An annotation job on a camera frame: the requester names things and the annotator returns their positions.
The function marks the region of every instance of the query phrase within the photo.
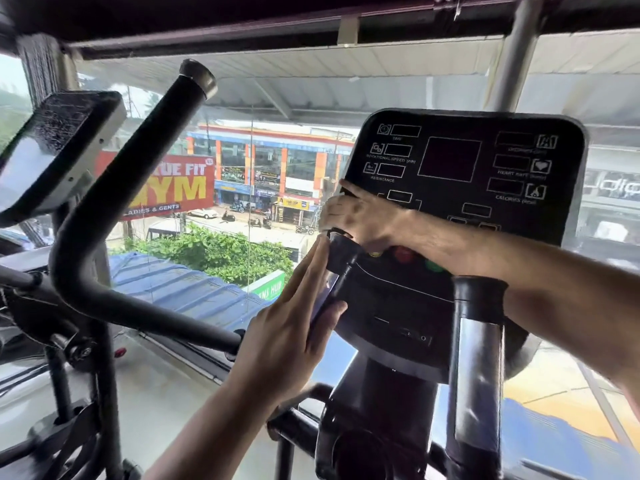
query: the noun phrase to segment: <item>white car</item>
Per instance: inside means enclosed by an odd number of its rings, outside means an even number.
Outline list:
[[[192,217],[204,217],[205,219],[218,217],[218,213],[213,209],[194,209],[188,211],[188,214]]]

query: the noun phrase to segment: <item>red button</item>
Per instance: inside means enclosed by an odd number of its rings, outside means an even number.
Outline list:
[[[409,264],[415,259],[415,253],[411,249],[402,246],[396,247],[394,256],[402,264]]]

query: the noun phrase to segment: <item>metal roof sheet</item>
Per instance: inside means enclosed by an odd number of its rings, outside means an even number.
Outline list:
[[[245,293],[201,271],[139,253],[110,256],[113,288],[130,296],[204,320],[227,330],[246,328],[270,302]],[[337,384],[354,348],[333,334],[312,380]],[[448,387],[436,400],[432,439],[446,443]],[[640,455],[606,438],[571,427],[505,399],[502,409],[503,468],[522,469],[521,460],[569,473],[585,480],[633,480],[640,472]]]

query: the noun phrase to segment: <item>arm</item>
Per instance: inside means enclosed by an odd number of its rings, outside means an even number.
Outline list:
[[[504,280],[509,318],[640,403],[640,277],[540,242],[405,210],[341,183],[358,198],[329,200],[322,228],[343,229],[368,251],[405,246],[452,274]]]
[[[308,382],[346,310],[344,302],[333,304],[308,335],[328,253],[328,239],[319,237],[277,301],[251,321],[227,380],[146,471],[144,480],[231,479],[276,406]]]

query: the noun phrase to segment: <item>hand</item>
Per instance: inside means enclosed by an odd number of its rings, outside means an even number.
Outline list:
[[[308,336],[311,311],[326,281],[328,256],[329,239],[320,235],[276,302],[251,320],[225,386],[251,394],[271,408],[305,386],[347,309],[343,301],[332,304]]]
[[[349,233],[369,253],[402,245],[399,231],[408,210],[345,180],[340,180],[340,185],[355,197],[340,195],[327,200],[320,217],[320,230],[337,227]]]

